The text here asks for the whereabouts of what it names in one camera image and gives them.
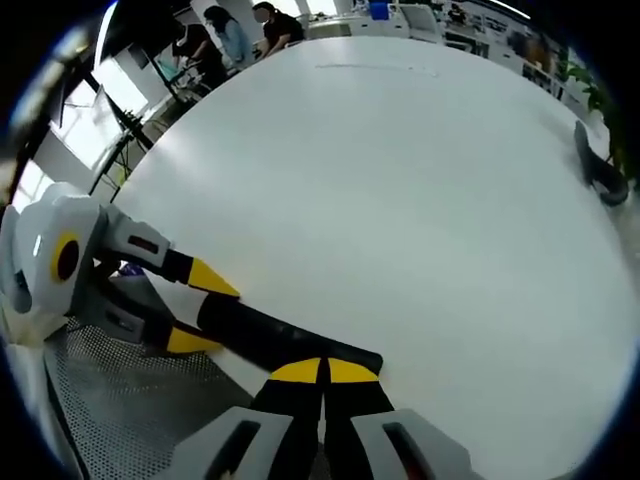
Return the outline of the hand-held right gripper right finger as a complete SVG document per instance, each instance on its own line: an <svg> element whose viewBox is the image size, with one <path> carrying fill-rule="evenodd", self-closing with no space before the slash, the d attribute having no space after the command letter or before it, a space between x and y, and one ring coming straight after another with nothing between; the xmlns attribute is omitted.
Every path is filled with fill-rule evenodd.
<svg viewBox="0 0 640 480"><path fill-rule="evenodd" d="M476 479L468 450L411 409L378 376L330 358L324 449L335 479Z"/></svg>

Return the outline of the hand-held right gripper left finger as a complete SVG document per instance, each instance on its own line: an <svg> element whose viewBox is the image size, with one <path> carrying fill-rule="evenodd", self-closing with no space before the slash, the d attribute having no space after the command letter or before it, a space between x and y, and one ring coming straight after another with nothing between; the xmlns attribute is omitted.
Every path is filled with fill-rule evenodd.
<svg viewBox="0 0 640 480"><path fill-rule="evenodd" d="M248 407L232 407L174 449L171 479L307 479L318 449L318 357L274 371Z"/></svg>

